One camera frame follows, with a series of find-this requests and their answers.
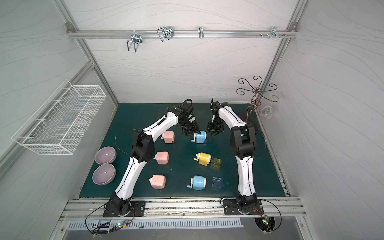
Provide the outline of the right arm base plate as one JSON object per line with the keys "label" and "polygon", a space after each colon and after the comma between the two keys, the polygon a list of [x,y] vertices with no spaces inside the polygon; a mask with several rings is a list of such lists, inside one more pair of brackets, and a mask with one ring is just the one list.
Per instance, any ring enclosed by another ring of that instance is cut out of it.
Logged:
{"label": "right arm base plate", "polygon": [[243,216],[250,216],[250,215],[263,215],[264,209],[262,205],[262,201],[260,199],[257,199],[256,204],[249,208],[248,210],[241,211],[239,209],[239,206],[237,204],[237,201],[235,199],[228,199],[228,198],[221,198],[220,199],[220,205],[224,209],[224,215],[226,216],[234,216],[234,215],[243,215]]}

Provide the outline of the pink sharpener row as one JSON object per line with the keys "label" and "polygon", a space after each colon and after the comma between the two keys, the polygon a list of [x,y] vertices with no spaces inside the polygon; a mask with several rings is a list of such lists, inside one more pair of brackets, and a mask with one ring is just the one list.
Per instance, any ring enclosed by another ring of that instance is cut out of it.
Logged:
{"label": "pink sharpener row", "polygon": [[175,142],[175,133],[173,131],[166,131],[161,135],[161,139],[166,144],[173,144]]}
{"label": "pink sharpener row", "polygon": [[157,152],[154,156],[154,160],[156,160],[159,165],[167,165],[169,163],[169,153]]}
{"label": "pink sharpener row", "polygon": [[166,186],[166,177],[162,175],[153,175],[149,182],[152,186],[152,188],[157,190],[163,190]]}

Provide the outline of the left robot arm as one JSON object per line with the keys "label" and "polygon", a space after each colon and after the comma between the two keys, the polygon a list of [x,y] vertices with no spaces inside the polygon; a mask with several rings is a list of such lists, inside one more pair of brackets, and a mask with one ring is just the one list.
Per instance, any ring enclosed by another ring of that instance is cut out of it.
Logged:
{"label": "left robot arm", "polygon": [[128,167],[106,204],[107,211],[113,212],[119,217],[124,217],[129,213],[135,184],[144,166],[155,156],[156,140],[176,125],[182,128],[182,134],[186,136],[193,136],[201,132],[191,99],[184,100],[177,107],[166,108],[165,114],[155,123],[142,130],[134,131]]}

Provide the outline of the yellow sharpener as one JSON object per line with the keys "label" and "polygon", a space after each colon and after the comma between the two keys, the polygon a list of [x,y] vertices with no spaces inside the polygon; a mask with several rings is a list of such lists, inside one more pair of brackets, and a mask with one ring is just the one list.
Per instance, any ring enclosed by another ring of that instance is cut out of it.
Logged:
{"label": "yellow sharpener", "polygon": [[194,158],[195,161],[198,161],[199,164],[203,166],[207,166],[210,163],[211,159],[212,159],[212,156],[206,153],[198,153]]}

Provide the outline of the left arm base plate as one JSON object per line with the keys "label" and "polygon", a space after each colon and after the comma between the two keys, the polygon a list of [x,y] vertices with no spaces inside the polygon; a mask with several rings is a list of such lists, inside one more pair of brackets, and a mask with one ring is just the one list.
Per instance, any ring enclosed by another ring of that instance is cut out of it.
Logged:
{"label": "left arm base plate", "polygon": [[103,212],[104,218],[131,218],[142,217],[146,207],[145,201],[129,201],[122,205],[107,202]]}

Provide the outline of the blue sharpener back row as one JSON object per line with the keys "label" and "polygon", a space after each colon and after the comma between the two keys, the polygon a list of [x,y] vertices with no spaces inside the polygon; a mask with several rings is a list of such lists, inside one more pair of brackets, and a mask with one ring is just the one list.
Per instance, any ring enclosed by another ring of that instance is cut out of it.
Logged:
{"label": "blue sharpener back row", "polygon": [[200,133],[194,134],[194,139],[192,140],[192,142],[197,144],[204,144],[206,140],[207,140],[207,132],[201,131]]}

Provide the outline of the pink sharpener front row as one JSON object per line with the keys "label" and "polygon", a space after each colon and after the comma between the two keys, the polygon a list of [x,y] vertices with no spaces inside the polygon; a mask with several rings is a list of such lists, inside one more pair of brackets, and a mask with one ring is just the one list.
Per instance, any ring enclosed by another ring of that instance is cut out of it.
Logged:
{"label": "pink sharpener front row", "polygon": [[152,186],[152,188],[157,190],[163,190],[166,186],[166,177],[162,175],[153,175],[149,182]]}

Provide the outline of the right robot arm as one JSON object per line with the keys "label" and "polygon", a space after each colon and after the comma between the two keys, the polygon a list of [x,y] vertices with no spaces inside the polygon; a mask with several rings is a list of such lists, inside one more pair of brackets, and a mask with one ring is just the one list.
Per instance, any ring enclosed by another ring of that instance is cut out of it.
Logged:
{"label": "right robot arm", "polygon": [[258,202],[253,176],[256,128],[238,117],[227,102],[211,101],[210,109],[213,117],[208,122],[208,132],[211,136],[223,132],[225,125],[231,130],[230,149],[236,158],[239,175],[236,201],[239,212],[247,214]]}

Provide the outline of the yellow tray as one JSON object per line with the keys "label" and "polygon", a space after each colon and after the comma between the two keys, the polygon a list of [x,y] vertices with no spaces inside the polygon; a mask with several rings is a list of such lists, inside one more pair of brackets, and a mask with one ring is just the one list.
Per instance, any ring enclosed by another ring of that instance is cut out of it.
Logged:
{"label": "yellow tray", "polygon": [[222,160],[217,158],[212,158],[210,161],[210,165],[212,168],[219,170],[222,165]]}

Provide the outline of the pink sharpener back row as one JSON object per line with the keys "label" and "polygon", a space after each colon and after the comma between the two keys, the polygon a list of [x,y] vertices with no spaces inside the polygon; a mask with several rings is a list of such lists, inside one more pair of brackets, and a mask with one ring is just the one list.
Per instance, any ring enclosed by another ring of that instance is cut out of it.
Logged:
{"label": "pink sharpener back row", "polygon": [[173,131],[166,131],[161,135],[161,139],[166,144],[173,144],[175,142],[175,133]]}

